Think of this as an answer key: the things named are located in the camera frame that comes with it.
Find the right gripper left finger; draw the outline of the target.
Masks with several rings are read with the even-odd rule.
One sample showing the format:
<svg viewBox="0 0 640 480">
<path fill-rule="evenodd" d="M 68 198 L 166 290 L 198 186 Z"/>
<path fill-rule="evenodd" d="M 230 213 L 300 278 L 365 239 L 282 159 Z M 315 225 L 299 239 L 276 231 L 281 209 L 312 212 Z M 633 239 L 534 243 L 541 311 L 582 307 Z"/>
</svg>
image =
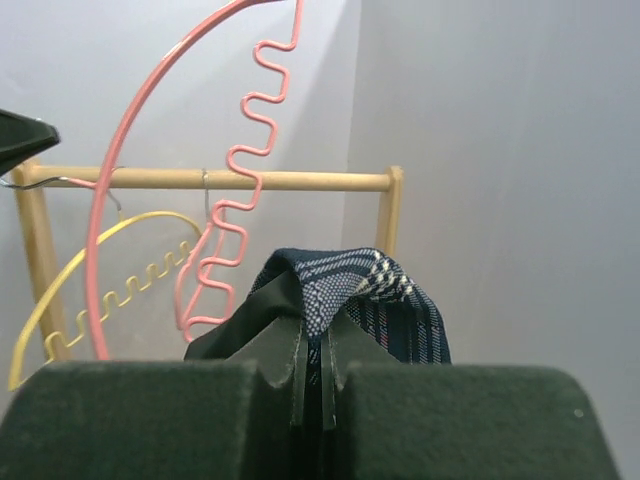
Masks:
<svg viewBox="0 0 640 480">
<path fill-rule="evenodd" d="M 244 423 L 304 424 L 305 329 L 297 315 L 280 314 L 243 345 L 235 348 L 233 336 L 248 328 L 235 320 L 200 336 L 187 347 L 188 361 L 211 361 L 218 373 L 241 373 Z"/>
</svg>

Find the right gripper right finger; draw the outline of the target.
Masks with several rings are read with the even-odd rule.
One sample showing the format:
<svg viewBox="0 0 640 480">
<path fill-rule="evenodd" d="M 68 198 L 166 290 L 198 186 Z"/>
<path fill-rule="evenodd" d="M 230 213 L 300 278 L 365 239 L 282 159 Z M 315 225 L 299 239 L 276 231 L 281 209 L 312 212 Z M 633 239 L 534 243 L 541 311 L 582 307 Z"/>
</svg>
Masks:
<svg viewBox="0 0 640 480">
<path fill-rule="evenodd" d="M 399 364 L 342 308 L 327 329 L 327 429 L 337 424 L 337 400 L 351 364 Z"/>
</svg>

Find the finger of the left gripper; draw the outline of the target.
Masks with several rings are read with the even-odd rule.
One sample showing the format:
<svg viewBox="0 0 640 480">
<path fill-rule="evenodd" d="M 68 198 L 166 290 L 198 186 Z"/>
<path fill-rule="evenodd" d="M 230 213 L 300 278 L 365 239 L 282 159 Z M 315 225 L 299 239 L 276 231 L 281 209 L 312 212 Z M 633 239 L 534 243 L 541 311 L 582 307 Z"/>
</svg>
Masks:
<svg viewBox="0 0 640 480">
<path fill-rule="evenodd" d="M 0 118 L 1 175 L 60 143 L 57 129 L 41 119 L 7 110 Z"/>
</svg>

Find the navy beige plaid skirt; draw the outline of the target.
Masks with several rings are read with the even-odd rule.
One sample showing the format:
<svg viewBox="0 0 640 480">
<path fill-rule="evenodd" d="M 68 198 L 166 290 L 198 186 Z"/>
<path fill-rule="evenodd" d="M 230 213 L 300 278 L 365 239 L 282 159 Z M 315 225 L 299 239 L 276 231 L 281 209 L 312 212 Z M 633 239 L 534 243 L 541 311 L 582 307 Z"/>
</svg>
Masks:
<svg viewBox="0 0 640 480">
<path fill-rule="evenodd" d="M 191 341 L 188 360 L 227 359 L 274 319 L 302 321 L 308 338 L 307 429 L 321 425 L 321 336 L 340 313 L 402 363 L 448 364 L 444 322 L 435 303 L 382 251 L 281 248 L 267 260 L 246 300 L 222 325 Z"/>
</svg>

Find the pink hanger with grey skirt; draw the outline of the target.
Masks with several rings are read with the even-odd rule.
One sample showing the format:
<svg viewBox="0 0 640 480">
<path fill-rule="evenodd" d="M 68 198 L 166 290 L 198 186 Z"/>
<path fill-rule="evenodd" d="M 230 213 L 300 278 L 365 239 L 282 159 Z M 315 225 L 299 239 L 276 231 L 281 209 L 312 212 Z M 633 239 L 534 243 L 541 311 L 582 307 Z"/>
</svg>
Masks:
<svg viewBox="0 0 640 480">
<path fill-rule="evenodd" d="M 135 215 L 130 218 L 125 218 L 122 214 L 122 208 L 120 203 L 114 199 L 113 195 L 110 191 L 107 192 L 108 196 L 112 199 L 112 201 L 116 204 L 116 210 L 118 212 L 119 221 L 113 226 L 101 233 L 98 236 L 98 243 L 101 244 L 105 240 L 113 237 L 116 233 L 123 231 L 124 229 L 139 223 L 143 220 L 155 219 L 160 217 L 169 217 L 176 218 L 187 223 L 192 227 L 192 230 L 197 234 L 198 241 L 193 248 L 189 246 L 187 242 L 182 242 L 180 244 L 180 251 L 182 253 L 182 257 L 178 262 L 175 262 L 175 258 L 172 252 L 168 252 L 165 257 L 165 269 L 160 272 L 158 270 L 158 266 L 156 264 L 150 264 L 147 269 L 147 281 L 144 285 L 140 284 L 139 279 L 136 276 L 130 277 L 126 280 L 127 292 L 128 296 L 121 301 L 118 295 L 114 291 L 107 292 L 103 297 L 103 309 L 104 314 L 101 316 L 100 321 L 108 318 L 110 315 L 110 301 L 114 300 L 115 304 L 118 308 L 126 305 L 133 298 L 134 292 L 142 292 L 145 291 L 148 287 L 150 287 L 156 279 L 160 279 L 166 276 L 173 267 L 180 266 L 181 270 L 179 271 L 176 284 L 174 288 L 174 307 L 175 307 L 175 315 L 176 315 L 176 328 L 182 333 L 183 338 L 186 341 L 191 341 L 193 339 L 192 334 L 189 332 L 189 327 L 187 326 L 186 315 L 191 312 L 193 307 L 195 306 L 196 301 L 198 300 L 203 287 L 198 286 L 193 295 L 192 300 L 189 301 L 187 308 L 185 309 L 185 313 L 182 314 L 179 312 L 179 307 L 181 306 L 181 287 L 184 283 L 184 278 L 186 276 L 187 268 L 193 265 L 193 261 L 196 259 L 196 255 L 200 254 L 202 248 L 206 245 L 205 241 L 209 239 L 211 235 L 211 226 L 212 223 L 210 221 L 206 222 L 206 226 L 204 229 L 201 229 L 195 221 L 190 219 L 189 217 L 180 214 L 178 212 L 173 211 L 151 211 L 145 212 L 142 214 Z"/>
</svg>

